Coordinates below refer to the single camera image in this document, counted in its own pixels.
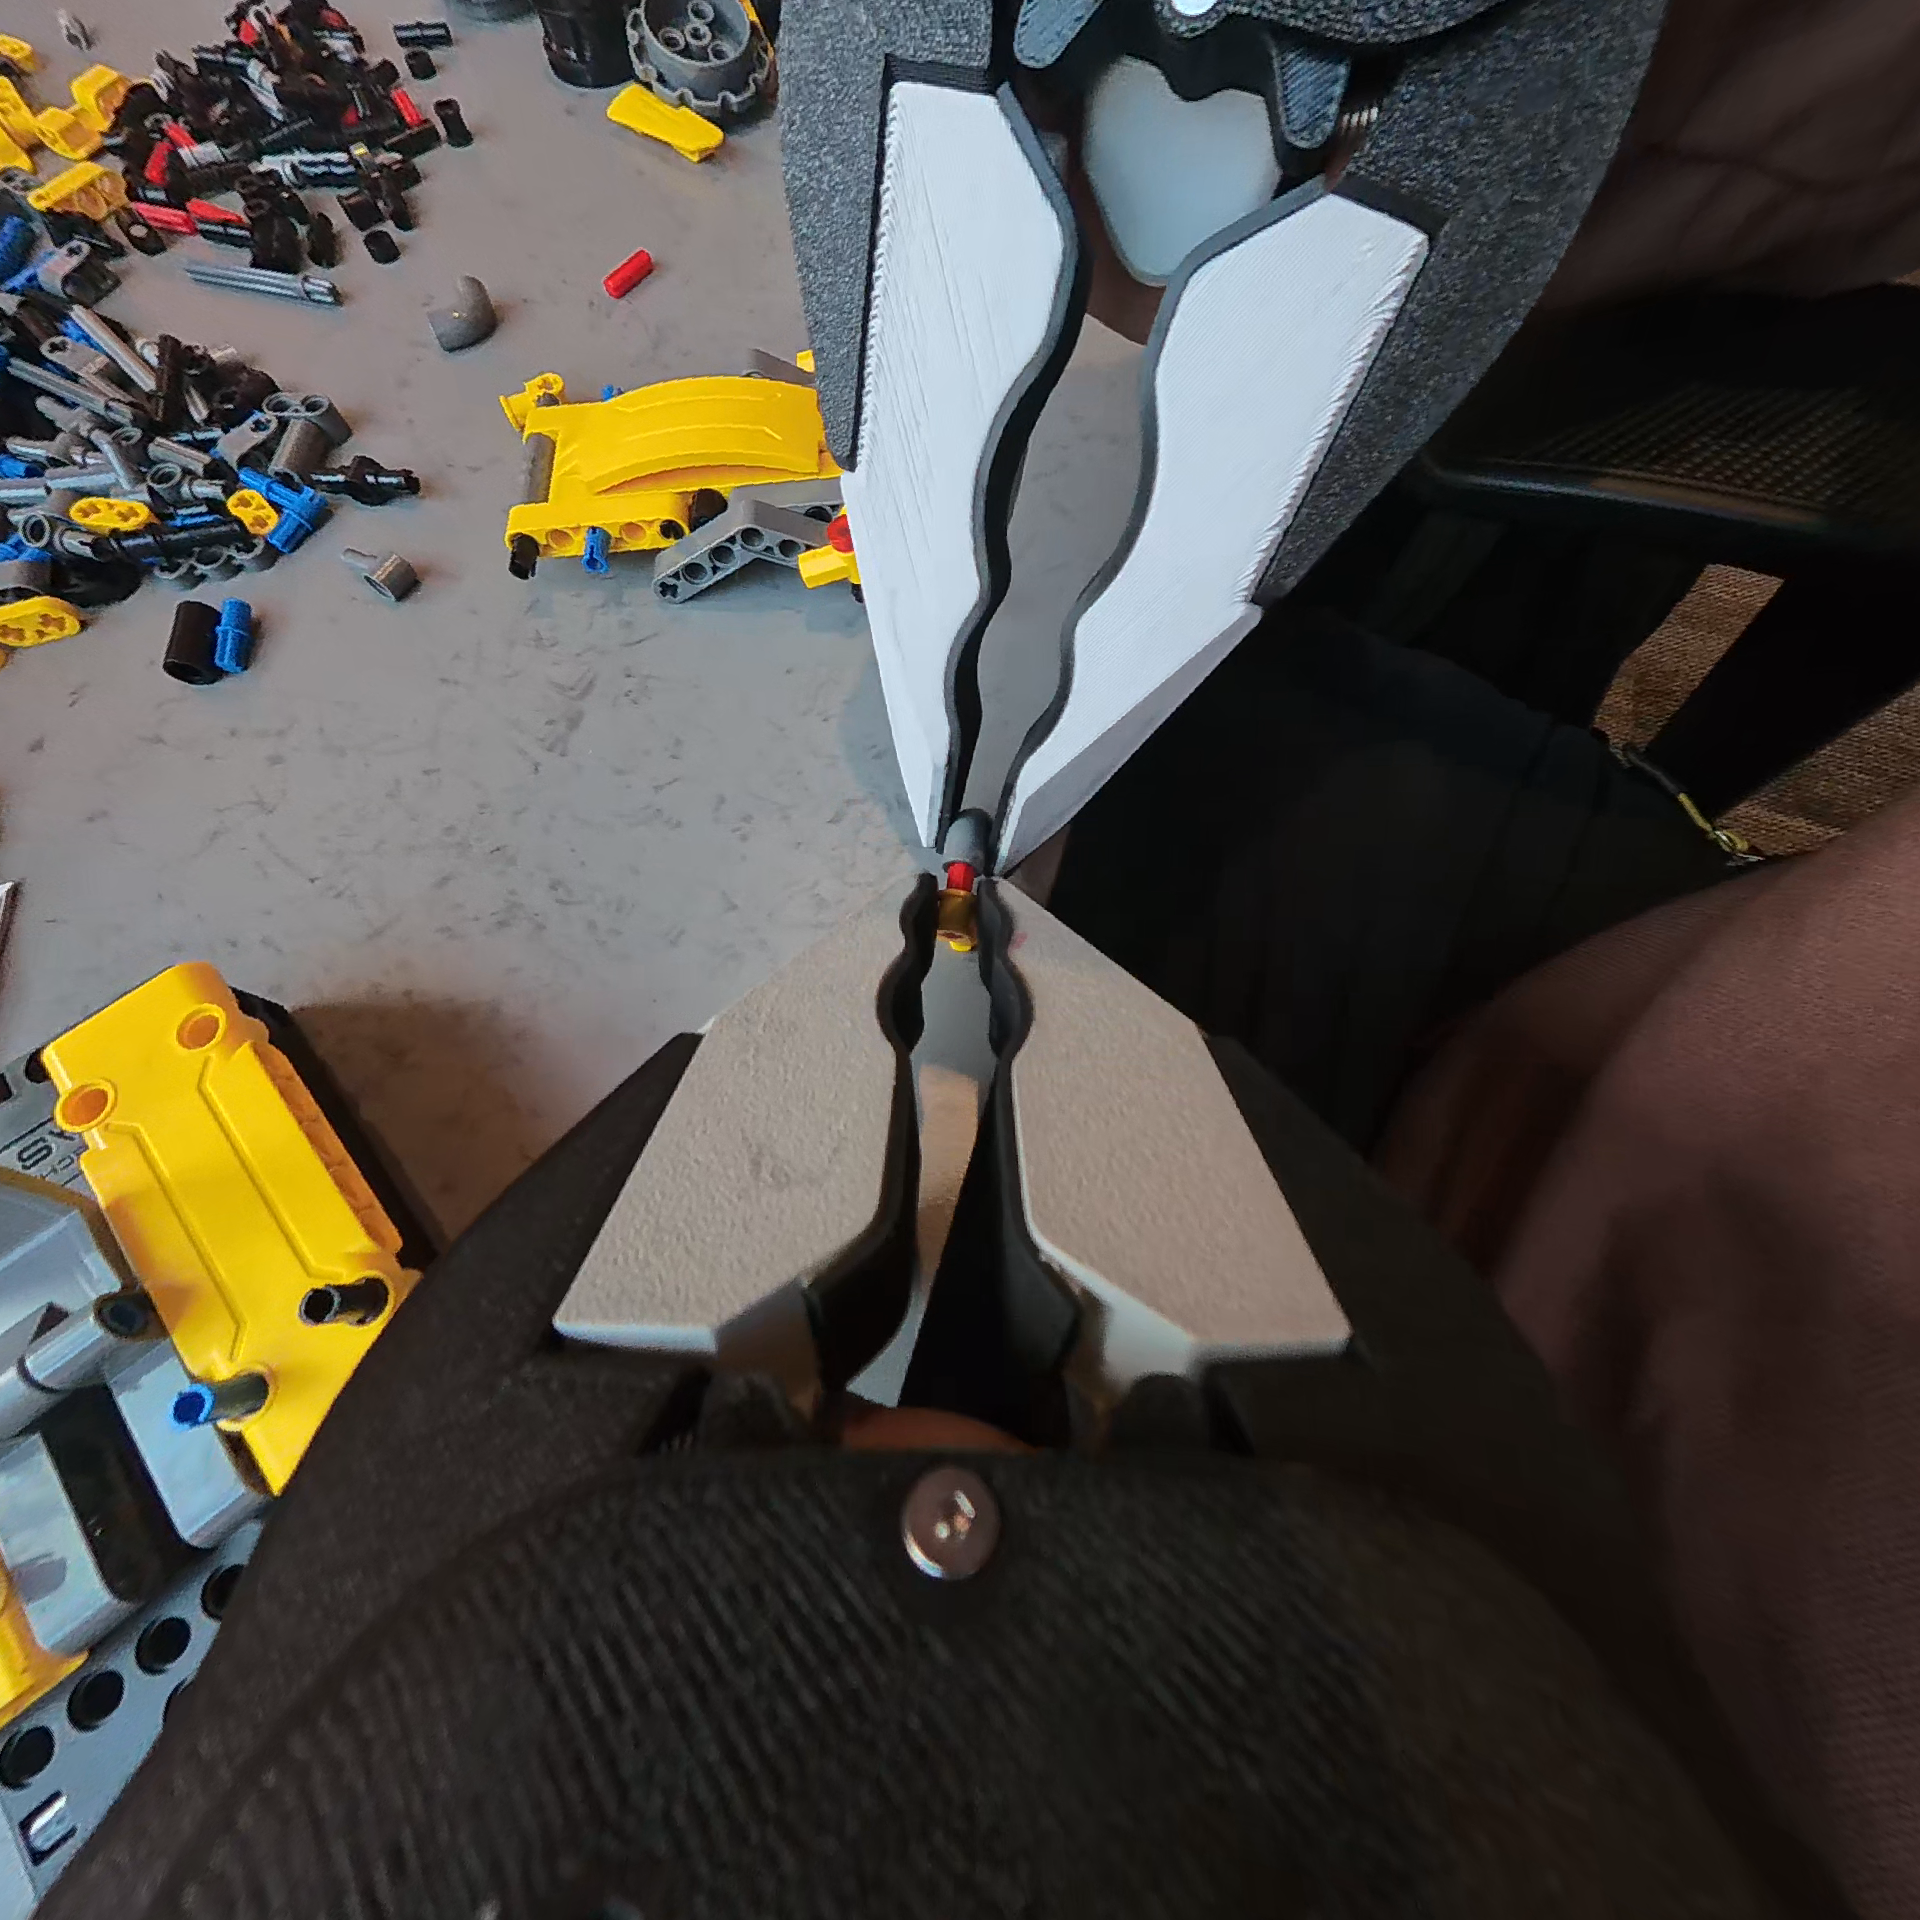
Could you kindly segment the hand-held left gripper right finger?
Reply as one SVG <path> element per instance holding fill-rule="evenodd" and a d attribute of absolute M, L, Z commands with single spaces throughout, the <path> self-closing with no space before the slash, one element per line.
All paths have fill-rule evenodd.
<path fill-rule="evenodd" d="M 1341 1356 L 1352 1324 L 1201 1029 L 1005 881 L 985 972 L 1038 1368 L 1132 1387 Z"/>

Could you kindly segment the yellow and black brick assembly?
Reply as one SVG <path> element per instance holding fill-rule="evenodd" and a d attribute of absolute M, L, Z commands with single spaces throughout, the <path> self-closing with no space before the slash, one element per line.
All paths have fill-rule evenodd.
<path fill-rule="evenodd" d="M 154 1752 L 427 1261 L 299 1026 L 209 962 L 4 1060 L 4 1917 Z"/>

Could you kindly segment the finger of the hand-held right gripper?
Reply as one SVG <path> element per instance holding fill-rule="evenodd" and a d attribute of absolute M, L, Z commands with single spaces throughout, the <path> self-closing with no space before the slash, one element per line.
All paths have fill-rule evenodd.
<path fill-rule="evenodd" d="M 1012 90 L 887 90 L 851 545 L 903 800 L 940 846 L 972 755 L 962 691 L 1010 586 L 1010 493 L 1057 382 L 1082 242 Z"/>
<path fill-rule="evenodd" d="M 1430 235 L 1303 188 L 1174 270 L 1144 355 L 1126 533 L 1065 627 L 1065 691 L 1010 774 L 995 873 L 1025 863 L 1260 624 L 1258 592 Z"/>

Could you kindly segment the person's right forearm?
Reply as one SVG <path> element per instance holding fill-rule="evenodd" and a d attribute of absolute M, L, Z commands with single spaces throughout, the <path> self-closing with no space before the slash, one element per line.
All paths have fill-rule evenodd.
<path fill-rule="evenodd" d="M 1918 275 L 1918 4 L 1668 4 L 1541 313 Z"/>

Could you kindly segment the pile of wheels and tires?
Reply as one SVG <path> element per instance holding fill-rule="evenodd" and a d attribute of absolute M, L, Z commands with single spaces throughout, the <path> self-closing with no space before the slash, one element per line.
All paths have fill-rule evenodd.
<path fill-rule="evenodd" d="M 531 4 L 553 74 L 579 92 L 636 83 L 719 127 L 778 99 L 779 4 Z"/>

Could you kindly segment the black and blue pin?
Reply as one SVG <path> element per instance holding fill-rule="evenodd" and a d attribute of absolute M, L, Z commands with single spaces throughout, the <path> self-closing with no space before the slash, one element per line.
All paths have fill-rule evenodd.
<path fill-rule="evenodd" d="M 259 624 L 245 599 L 224 599 L 219 608 L 190 599 L 171 616 L 160 671 L 184 687 L 219 687 L 247 672 L 254 650 Z"/>

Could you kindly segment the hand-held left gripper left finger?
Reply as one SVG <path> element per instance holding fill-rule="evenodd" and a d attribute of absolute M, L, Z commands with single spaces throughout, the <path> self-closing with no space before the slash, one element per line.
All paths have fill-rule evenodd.
<path fill-rule="evenodd" d="M 605 1348 L 865 1368 L 918 1273 L 924 881 L 878 896 L 695 1039 L 554 1312 Z"/>

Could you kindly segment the pile of small brick parts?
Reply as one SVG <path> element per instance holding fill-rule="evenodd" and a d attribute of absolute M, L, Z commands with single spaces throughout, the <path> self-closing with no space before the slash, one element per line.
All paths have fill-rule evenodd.
<path fill-rule="evenodd" d="M 190 289 L 340 313 L 348 242 L 394 264 L 422 156 L 471 140 L 418 99 L 447 45 L 400 19 L 377 60 L 340 4 L 236 4 L 214 39 L 91 61 L 56 102 L 4 36 L 4 663 L 147 582 L 219 608 L 336 508 L 422 496 L 319 390 L 109 300 L 131 256 L 184 245 Z"/>

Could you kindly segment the black office chair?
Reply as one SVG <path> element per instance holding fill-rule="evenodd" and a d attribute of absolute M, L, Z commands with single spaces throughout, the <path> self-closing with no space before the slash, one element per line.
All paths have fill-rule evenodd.
<path fill-rule="evenodd" d="M 1918 289 L 1693 295 L 1516 340 L 1407 467 L 1444 517 L 1775 586 L 1648 742 L 1706 816 L 1918 684 Z"/>

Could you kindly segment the person in brown shirt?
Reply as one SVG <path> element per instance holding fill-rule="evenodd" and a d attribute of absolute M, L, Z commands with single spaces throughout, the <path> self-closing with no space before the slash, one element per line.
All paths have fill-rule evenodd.
<path fill-rule="evenodd" d="M 1379 1166 L 1614 1452 L 1789 1829 L 1918 1917 L 1918 792 L 1521 972 Z"/>

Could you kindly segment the yellow curved brick assembly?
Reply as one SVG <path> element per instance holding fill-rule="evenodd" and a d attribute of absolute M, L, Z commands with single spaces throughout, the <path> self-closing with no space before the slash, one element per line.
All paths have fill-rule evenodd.
<path fill-rule="evenodd" d="M 510 578 L 531 582 L 541 563 L 605 578 L 617 559 L 647 559 L 665 604 L 751 566 L 857 593 L 843 467 L 806 365 L 581 401 L 558 374 L 540 374 L 500 407 L 522 448 L 522 489 L 502 527 Z"/>

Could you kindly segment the yellow curved panel piece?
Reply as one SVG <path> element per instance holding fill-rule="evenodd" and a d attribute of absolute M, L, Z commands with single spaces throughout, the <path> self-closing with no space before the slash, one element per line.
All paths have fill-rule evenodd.
<path fill-rule="evenodd" d="M 725 146 L 725 132 L 695 108 L 664 102 L 648 85 L 622 85 L 611 105 L 606 120 L 633 139 L 654 140 L 688 162 L 701 162 Z"/>

